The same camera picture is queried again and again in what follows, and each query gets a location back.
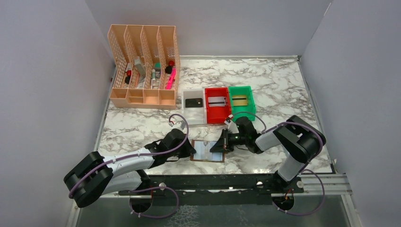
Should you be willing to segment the brown leather card holder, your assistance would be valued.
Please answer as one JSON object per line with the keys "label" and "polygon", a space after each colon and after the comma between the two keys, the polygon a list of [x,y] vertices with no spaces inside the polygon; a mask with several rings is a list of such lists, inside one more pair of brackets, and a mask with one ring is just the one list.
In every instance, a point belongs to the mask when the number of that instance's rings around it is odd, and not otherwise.
{"label": "brown leather card holder", "polygon": [[216,141],[192,140],[191,143],[196,151],[195,154],[191,155],[191,161],[224,163],[224,153],[213,153],[210,151],[216,144]]}

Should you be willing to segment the silver VIP card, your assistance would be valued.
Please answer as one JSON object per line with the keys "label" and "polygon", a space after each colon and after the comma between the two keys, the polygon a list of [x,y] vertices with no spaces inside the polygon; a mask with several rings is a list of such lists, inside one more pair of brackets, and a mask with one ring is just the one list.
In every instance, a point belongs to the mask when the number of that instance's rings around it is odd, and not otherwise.
{"label": "silver VIP card", "polygon": [[216,144],[215,141],[203,141],[201,152],[202,159],[211,160],[213,158],[213,153],[211,152],[212,147]]}

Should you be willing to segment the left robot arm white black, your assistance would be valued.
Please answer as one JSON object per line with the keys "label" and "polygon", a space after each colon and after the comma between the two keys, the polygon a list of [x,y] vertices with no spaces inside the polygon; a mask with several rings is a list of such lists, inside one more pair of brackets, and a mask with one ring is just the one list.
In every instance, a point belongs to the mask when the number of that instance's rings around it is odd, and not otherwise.
{"label": "left robot arm white black", "polygon": [[136,190],[145,177],[144,170],[160,166],[171,157],[186,158],[195,153],[187,134],[172,129],[163,139],[127,154],[102,156],[93,151],[72,168],[63,181],[69,198],[84,208],[104,194]]}

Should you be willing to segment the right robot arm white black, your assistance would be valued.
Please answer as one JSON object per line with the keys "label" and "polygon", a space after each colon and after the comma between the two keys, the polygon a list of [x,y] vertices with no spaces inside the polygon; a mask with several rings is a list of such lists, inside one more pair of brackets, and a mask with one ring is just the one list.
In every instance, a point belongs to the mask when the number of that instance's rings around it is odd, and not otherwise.
{"label": "right robot arm white black", "polygon": [[227,121],[219,140],[211,147],[212,153],[226,153],[237,145],[244,145],[254,154],[261,154],[281,145],[288,152],[283,165],[275,172],[275,181],[288,185],[306,166],[319,155],[326,144],[326,137],[300,117],[293,115],[285,122],[264,132],[258,132],[246,116],[235,122]]}

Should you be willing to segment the black credit card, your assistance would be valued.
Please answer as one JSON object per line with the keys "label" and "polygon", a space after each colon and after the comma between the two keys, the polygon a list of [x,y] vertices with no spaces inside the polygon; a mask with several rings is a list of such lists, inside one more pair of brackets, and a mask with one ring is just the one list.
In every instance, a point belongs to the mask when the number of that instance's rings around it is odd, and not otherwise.
{"label": "black credit card", "polygon": [[184,101],[185,108],[201,108],[203,107],[202,98],[188,98]]}

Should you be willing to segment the white striped credit card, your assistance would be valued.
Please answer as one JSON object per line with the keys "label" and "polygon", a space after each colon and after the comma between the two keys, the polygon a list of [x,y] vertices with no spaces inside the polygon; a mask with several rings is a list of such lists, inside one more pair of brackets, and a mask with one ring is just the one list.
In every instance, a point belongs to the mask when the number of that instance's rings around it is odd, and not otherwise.
{"label": "white striped credit card", "polygon": [[226,106],[226,104],[227,104],[227,101],[224,96],[208,97],[209,107],[224,107],[224,106]]}

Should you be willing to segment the green plastic bin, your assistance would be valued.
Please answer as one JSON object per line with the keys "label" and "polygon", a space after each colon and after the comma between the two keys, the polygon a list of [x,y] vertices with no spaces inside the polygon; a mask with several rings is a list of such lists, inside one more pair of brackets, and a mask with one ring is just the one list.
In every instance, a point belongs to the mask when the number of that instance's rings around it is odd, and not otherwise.
{"label": "green plastic bin", "polygon": [[[232,114],[243,112],[236,114],[234,116],[234,121],[242,116],[246,116],[250,121],[255,120],[255,116],[253,114],[256,113],[256,106],[254,102],[252,88],[250,86],[230,86],[228,87],[229,98],[231,103],[231,111]],[[233,106],[232,105],[232,96],[247,96],[248,105],[247,106]]]}

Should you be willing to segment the white plastic bin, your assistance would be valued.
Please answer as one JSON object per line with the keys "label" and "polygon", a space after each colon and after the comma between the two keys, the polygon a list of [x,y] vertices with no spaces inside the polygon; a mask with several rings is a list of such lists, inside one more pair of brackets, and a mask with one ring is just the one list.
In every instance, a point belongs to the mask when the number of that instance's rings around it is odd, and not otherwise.
{"label": "white plastic bin", "polygon": [[[201,108],[185,108],[184,101],[188,98],[202,98],[203,107]],[[207,124],[207,111],[205,91],[202,88],[186,89],[182,92],[182,111],[185,119],[190,126]]]}

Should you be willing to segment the red plastic bin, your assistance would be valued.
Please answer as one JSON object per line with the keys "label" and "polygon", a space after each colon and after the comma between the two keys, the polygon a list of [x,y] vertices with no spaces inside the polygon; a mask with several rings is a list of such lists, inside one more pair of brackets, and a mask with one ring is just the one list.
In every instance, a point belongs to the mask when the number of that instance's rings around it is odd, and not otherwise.
{"label": "red plastic bin", "polygon": [[[208,97],[224,96],[227,104],[224,107],[209,107]],[[225,119],[231,114],[231,103],[227,87],[211,87],[205,88],[207,123],[223,124]]]}

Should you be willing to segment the pink highlighter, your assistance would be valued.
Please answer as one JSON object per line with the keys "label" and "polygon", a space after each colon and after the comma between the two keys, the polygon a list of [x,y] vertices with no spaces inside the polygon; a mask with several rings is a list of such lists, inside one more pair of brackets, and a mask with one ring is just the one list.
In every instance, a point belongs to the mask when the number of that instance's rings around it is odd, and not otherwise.
{"label": "pink highlighter", "polygon": [[168,81],[166,83],[166,89],[171,89],[172,88],[172,86],[174,84],[174,81],[175,81],[175,76],[176,76],[176,68],[172,68],[172,72],[171,72],[171,74],[169,76],[169,79],[168,79]]}

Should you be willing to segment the green cap glue stick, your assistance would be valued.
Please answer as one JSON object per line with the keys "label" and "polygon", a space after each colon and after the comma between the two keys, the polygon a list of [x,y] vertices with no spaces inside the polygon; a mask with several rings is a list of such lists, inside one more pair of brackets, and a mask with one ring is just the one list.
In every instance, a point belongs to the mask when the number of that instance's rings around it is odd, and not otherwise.
{"label": "green cap glue stick", "polygon": [[161,76],[161,65],[159,62],[155,63],[151,72],[152,81],[157,81]]}

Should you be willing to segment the red black marker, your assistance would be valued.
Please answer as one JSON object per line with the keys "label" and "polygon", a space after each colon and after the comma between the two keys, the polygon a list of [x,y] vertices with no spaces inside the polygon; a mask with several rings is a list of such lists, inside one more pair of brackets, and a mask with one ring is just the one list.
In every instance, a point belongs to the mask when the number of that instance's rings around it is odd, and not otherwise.
{"label": "red black marker", "polygon": [[130,84],[130,80],[131,80],[131,75],[132,75],[132,71],[131,70],[127,70],[126,71],[126,77],[124,79],[124,83],[129,85]]}

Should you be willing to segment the peach plastic desk organizer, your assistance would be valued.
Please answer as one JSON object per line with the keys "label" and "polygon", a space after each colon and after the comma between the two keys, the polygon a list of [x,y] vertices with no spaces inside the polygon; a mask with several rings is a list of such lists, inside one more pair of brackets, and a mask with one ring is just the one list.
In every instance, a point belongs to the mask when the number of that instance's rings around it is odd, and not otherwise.
{"label": "peach plastic desk organizer", "polygon": [[111,25],[107,37],[116,66],[114,106],[175,109],[181,68],[177,28]]}

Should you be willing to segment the grey stapler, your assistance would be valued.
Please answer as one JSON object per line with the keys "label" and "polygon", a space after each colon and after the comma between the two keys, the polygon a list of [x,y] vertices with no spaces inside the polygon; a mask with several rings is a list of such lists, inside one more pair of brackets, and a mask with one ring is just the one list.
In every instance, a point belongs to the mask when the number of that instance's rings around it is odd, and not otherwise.
{"label": "grey stapler", "polygon": [[138,71],[139,75],[146,76],[145,65],[142,63],[139,56],[134,57],[133,63],[134,63],[136,70]]}

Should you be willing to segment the black mounting rail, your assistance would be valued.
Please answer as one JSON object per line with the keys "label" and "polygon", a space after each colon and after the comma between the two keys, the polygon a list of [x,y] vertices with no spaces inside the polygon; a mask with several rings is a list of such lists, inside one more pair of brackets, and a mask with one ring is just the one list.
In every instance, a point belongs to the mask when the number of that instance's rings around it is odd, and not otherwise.
{"label": "black mounting rail", "polygon": [[154,206],[179,205],[270,205],[273,197],[284,197],[304,192],[296,177],[282,186],[273,174],[228,175],[150,175],[140,189],[120,191],[134,204],[151,203]]}

